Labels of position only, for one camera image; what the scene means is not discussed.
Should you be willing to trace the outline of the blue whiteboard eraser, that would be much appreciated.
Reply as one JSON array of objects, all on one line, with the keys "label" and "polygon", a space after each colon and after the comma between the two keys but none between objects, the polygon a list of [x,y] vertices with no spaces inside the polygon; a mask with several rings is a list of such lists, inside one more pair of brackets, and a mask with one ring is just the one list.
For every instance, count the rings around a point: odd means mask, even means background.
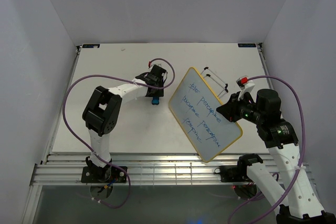
[{"label": "blue whiteboard eraser", "polygon": [[159,97],[153,97],[152,98],[152,105],[159,105],[160,104],[160,98]]}]

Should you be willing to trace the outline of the yellow framed whiteboard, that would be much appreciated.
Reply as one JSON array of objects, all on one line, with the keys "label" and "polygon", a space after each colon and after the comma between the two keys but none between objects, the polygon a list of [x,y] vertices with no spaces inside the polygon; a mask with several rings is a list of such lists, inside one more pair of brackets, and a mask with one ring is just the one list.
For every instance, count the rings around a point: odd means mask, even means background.
[{"label": "yellow framed whiteboard", "polygon": [[228,121],[216,111],[222,104],[194,67],[188,69],[169,100],[171,113],[205,163],[243,135],[238,123]]}]

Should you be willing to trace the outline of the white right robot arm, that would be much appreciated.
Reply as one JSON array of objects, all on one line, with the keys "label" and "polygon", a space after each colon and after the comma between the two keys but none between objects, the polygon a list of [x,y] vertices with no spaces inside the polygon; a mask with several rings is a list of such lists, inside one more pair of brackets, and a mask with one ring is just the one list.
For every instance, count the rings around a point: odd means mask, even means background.
[{"label": "white right robot arm", "polygon": [[317,199],[300,158],[298,138],[292,125],[281,118],[281,99],[270,89],[232,94],[228,102],[216,111],[230,122],[245,119],[256,125],[259,137],[278,167],[282,185],[266,171],[257,154],[239,158],[237,174],[242,180],[252,180],[276,213],[277,223],[335,223],[335,215],[326,212]]}]

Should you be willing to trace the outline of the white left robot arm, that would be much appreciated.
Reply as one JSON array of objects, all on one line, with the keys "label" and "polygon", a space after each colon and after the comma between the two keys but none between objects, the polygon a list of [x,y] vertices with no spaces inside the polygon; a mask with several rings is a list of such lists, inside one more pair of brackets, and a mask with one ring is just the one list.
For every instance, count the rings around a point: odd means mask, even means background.
[{"label": "white left robot arm", "polygon": [[149,72],[136,76],[130,83],[113,88],[98,86],[84,109],[82,118],[90,136],[93,148],[86,158],[90,173],[100,182],[111,177],[109,136],[115,128],[121,105],[139,97],[152,98],[152,104],[158,105],[164,96],[167,71],[159,65],[150,67]]}]

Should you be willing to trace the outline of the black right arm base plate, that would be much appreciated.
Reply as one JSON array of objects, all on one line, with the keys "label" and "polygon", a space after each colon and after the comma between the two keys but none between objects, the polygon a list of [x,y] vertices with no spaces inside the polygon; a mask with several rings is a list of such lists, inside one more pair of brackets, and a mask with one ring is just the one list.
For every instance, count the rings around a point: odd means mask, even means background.
[{"label": "black right arm base plate", "polygon": [[252,180],[247,177],[246,170],[241,170],[237,166],[226,166],[226,165],[219,166],[214,169],[214,175],[218,175],[222,183],[252,182]]}]

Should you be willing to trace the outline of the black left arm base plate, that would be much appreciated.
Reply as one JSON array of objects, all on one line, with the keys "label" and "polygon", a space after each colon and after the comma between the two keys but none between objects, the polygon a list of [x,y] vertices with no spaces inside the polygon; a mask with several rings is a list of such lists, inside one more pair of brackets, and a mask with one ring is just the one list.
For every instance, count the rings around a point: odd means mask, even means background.
[{"label": "black left arm base plate", "polygon": [[108,168],[94,168],[94,167],[84,167],[82,170],[81,175],[81,182],[82,183],[126,183],[127,182],[127,176],[126,166],[121,166],[122,169],[124,169],[124,172],[120,169],[117,169],[115,167],[108,167]]}]

